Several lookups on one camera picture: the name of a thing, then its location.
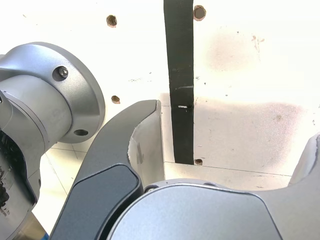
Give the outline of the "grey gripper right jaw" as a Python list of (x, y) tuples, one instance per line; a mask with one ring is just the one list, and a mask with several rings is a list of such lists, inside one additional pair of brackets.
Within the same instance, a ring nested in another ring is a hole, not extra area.
[(118, 218), (109, 240), (317, 240), (320, 137), (308, 142), (290, 184), (241, 191), (176, 183), (144, 194)]

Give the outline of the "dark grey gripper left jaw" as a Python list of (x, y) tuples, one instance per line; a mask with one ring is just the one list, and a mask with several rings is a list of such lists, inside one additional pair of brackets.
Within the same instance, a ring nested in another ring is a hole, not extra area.
[(139, 101), (93, 140), (50, 234), (52, 240), (104, 240), (145, 187), (163, 181), (161, 102)]

